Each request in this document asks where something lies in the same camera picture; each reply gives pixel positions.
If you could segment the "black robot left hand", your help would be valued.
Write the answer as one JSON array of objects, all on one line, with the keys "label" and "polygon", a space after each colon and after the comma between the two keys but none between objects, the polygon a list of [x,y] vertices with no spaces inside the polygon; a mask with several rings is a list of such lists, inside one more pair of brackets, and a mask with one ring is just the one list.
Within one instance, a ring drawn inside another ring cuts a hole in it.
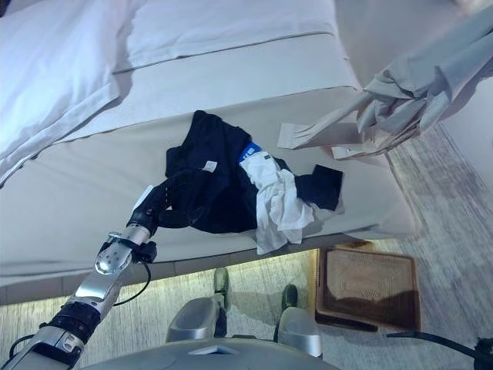
[{"label": "black robot left hand", "polygon": [[139,225],[153,236],[159,227],[184,228],[195,224],[205,207],[197,203],[202,180],[191,171],[172,176],[151,190],[132,212],[127,227]]}]

